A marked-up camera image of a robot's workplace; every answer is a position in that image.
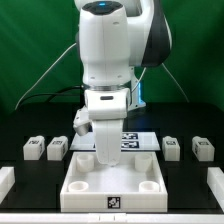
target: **white platform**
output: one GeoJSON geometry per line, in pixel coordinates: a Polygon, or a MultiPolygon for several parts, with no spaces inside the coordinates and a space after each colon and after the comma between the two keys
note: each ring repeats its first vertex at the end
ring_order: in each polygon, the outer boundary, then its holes
{"type": "MultiPolygon", "coordinates": [[[[154,132],[123,132],[122,150],[127,151],[159,151],[159,143],[154,132]]],[[[93,133],[80,137],[75,135],[70,150],[95,150],[93,133]]]]}
{"type": "Polygon", "coordinates": [[[94,156],[94,169],[79,172],[77,156],[80,154],[86,153],[74,152],[61,190],[62,212],[167,211],[168,195],[155,152],[144,153],[152,156],[152,169],[146,172],[135,170],[136,152],[122,152],[120,163],[115,167],[100,164],[95,152],[90,152],[88,154],[94,156]],[[68,186],[76,181],[88,183],[88,191],[69,192],[68,186]],[[159,184],[159,192],[139,192],[139,184],[144,181],[159,184]]]}

